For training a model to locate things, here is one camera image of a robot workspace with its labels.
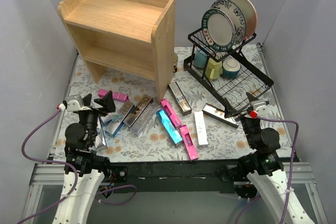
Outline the white toothpaste box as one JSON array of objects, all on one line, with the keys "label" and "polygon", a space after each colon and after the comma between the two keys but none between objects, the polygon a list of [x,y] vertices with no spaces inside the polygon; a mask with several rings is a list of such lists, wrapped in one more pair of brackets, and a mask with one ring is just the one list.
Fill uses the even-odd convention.
[{"label": "white toothpaste box", "polygon": [[195,111],[194,118],[195,118],[195,125],[196,125],[196,131],[197,131],[198,145],[201,147],[207,146],[208,140],[207,140],[207,133],[206,133],[206,126],[205,126],[203,111]]}]

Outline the silver Protefix toothpaste box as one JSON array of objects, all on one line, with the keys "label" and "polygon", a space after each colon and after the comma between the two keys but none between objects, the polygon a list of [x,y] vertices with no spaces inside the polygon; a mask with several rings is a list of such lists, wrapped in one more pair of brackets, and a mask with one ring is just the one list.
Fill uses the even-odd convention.
[{"label": "silver Protefix toothpaste box", "polygon": [[146,125],[153,118],[154,113],[157,111],[157,107],[156,104],[149,104],[131,126],[130,131],[135,135],[140,136]]}]

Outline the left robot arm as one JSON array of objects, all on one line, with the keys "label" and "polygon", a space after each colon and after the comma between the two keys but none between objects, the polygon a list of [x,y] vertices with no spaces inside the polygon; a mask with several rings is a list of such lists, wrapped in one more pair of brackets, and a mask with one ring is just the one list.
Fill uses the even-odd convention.
[{"label": "left robot arm", "polygon": [[92,149],[98,135],[99,117],[115,111],[112,92],[94,99],[99,108],[93,108],[92,101],[91,94],[73,95],[57,107],[77,114],[79,121],[70,124],[65,131],[64,183],[54,223],[86,223],[95,192],[100,183],[112,175],[109,159],[98,156]]}]

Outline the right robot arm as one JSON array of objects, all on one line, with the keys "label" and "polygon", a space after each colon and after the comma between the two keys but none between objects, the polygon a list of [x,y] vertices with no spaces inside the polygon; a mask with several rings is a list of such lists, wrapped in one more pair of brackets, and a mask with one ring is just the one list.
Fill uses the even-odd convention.
[{"label": "right robot arm", "polygon": [[292,189],[293,162],[286,173],[277,150],[280,149],[280,135],[277,130],[260,126],[266,121],[268,102],[247,94],[248,107],[237,111],[225,99],[225,117],[239,121],[246,140],[253,153],[242,156],[237,165],[227,168],[225,177],[238,181],[250,181],[267,205],[275,223],[312,223],[294,190]]}]

